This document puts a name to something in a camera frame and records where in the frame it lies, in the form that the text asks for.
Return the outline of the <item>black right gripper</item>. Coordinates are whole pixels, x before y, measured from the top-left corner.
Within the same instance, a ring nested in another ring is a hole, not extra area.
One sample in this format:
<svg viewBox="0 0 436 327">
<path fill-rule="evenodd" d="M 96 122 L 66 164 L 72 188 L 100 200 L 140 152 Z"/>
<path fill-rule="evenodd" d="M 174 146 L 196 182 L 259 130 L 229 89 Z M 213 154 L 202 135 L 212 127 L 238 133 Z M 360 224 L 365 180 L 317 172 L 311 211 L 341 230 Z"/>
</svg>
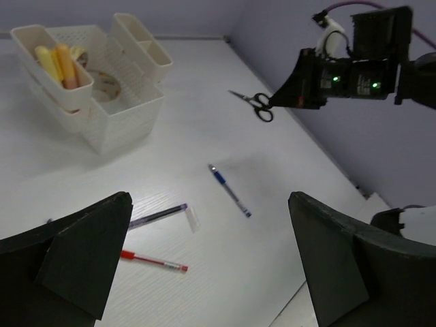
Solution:
<svg viewBox="0 0 436 327">
<path fill-rule="evenodd" d="M 398 68 L 409 62 L 412 9 L 354 14 L 352 22 L 347 57 L 328 61 L 302 49 L 289 78 L 270 97 L 271 107 L 319 110 L 326 97 L 386 99 L 395 92 Z"/>
</svg>

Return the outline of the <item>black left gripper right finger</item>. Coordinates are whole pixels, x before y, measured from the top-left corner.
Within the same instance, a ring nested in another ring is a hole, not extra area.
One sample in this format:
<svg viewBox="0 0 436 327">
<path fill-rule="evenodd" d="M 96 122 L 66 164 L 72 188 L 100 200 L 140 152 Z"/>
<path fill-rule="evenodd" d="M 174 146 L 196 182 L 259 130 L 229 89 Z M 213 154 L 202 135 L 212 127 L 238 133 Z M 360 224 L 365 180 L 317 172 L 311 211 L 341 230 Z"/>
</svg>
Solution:
<svg viewBox="0 0 436 327">
<path fill-rule="evenodd" d="M 290 217 L 319 326 L 434 326 L 435 246 L 293 192 Z"/>
</svg>

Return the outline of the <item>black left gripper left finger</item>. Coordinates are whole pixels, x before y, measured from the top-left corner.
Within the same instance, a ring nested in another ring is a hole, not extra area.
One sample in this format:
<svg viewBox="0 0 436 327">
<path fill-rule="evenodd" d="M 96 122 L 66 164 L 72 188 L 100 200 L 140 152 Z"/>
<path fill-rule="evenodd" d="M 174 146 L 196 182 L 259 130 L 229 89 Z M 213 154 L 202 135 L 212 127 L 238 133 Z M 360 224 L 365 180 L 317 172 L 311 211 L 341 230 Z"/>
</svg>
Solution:
<svg viewBox="0 0 436 327">
<path fill-rule="evenodd" d="M 115 193 L 1 240 L 2 326 L 94 326 L 106 303 L 133 211 Z"/>
</svg>

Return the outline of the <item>black handled scissors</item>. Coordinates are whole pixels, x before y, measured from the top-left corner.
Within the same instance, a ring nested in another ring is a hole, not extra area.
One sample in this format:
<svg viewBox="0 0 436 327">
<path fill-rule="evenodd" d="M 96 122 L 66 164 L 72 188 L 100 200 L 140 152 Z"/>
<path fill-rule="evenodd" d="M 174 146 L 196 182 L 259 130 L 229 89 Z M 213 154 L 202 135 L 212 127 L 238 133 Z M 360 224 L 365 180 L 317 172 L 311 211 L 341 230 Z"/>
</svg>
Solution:
<svg viewBox="0 0 436 327">
<path fill-rule="evenodd" d="M 274 114 L 271 111 L 272 106 L 269 104 L 270 97 L 265 93 L 256 93 L 249 97 L 233 90 L 229 90 L 237 98 L 247 102 L 255 112 L 255 115 L 263 122 L 270 123 L 274 119 Z"/>
</svg>

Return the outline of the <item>blue ballpoint pen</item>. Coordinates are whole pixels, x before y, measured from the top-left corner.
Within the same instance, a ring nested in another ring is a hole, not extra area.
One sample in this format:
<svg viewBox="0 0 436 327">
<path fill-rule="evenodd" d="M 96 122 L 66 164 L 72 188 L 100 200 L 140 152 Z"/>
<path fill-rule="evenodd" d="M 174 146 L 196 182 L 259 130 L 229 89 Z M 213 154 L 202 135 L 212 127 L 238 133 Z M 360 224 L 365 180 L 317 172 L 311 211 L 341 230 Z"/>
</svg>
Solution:
<svg viewBox="0 0 436 327">
<path fill-rule="evenodd" d="M 226 193 L 231 197 L 232 201 L 237 205 L 237 207 L 240 209 L 240 211 L 244 214 L 245 217 L 250 218 L 251 212 L 248 210 L 248 208 L 241 202 L 239 197 L 233 192 L 233 190 L 229 187 L 227 184 L 227 181 L 222 176 L 220 171 L 211 163 L 208 164 L 208 169 L 210 170 L 211 174 L 215 177 L 217 182 L 223 187 L 223 189 L 226 191 Z"/>
</svg>

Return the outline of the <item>large clear packing tape roll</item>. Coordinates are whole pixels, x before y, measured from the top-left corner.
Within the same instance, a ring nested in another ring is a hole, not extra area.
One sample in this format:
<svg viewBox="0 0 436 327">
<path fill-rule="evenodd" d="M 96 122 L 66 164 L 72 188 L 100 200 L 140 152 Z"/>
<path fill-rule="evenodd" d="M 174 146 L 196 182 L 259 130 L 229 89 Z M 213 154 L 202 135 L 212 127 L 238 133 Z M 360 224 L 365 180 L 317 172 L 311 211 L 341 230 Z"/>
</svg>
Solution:
<svg viewBox="0 0 436 327">
<path fill-rule="evenodd" d="M 99 70 L 88 70 L 94 79 L 93 98 L 100 103 L 108 103 L 117 100 L 121 94 L 121 86 L 116 78 Z"/>
</svg>

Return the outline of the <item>pink highlighter marker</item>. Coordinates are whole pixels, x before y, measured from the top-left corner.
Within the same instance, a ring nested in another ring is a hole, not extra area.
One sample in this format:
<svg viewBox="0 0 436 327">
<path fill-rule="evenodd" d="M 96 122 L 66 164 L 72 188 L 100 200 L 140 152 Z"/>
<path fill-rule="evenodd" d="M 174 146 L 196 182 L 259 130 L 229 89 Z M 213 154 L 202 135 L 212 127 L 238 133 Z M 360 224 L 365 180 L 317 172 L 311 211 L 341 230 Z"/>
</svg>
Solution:
<svg viewBox="0 0 436 327">
<path fill-rule="evenodd" d="M 57 44 L 56 52 L 63 74 L 63 86 L 69 90 L 76 89 L 78 81 L 69 47 L 65 44 Z"/>
</svg>

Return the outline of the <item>yellow highlighter marker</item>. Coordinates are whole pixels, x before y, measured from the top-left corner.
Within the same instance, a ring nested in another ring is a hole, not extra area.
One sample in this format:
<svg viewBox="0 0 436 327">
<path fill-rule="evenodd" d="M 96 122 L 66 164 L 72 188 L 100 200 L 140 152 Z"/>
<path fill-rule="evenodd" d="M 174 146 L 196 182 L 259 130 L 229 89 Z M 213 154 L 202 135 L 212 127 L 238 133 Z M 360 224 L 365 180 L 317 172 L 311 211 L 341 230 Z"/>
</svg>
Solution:
<svg viewBox="0 0 436 327">
<path fill-rule="evenodd" d="M 35 54 L 39 64 L 47 74 L 58 84 L 63 84 L 64 77 L 55 51 L 45 46 L 37 46 L 35 48 Z"/>
</svg>

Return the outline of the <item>patterned washi tape roll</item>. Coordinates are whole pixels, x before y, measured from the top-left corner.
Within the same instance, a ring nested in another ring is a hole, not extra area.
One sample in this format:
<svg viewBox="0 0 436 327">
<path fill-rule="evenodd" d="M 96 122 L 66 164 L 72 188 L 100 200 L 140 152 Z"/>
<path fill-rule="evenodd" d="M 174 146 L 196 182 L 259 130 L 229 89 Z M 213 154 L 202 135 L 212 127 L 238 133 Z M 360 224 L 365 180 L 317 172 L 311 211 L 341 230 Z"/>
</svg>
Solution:
<svg viewBox="0 0 436 327">
<path fill-rule="evenodd" d="M 71 56 L 76 60 L 83 68 L 87 67 L 89 61 L 89 54 L 86 48 L 80 46 L 72 46 L 70 48 Z"/>
</svg>

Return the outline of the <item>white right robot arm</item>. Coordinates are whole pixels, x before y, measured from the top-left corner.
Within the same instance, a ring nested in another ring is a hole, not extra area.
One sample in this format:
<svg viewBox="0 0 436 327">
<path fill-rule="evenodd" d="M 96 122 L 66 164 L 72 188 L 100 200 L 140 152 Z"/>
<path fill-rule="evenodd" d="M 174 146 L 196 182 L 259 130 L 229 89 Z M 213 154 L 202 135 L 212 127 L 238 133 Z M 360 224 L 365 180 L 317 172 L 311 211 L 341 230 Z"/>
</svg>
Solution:
<svg viewBox="0 0 436 327">
<path fill-rule="evenodd" d="M 409 6 L 355 14 L 353 38 L 328 17 L 313 19 L 324 33 L 315 48 L 300 51 L 293 72 L 269 99 L 272 107 L 319 109 L 330 98 L 410 99 L 435 108 L 435 53 L 409 58 L 414 33 Z"/>
</svg>

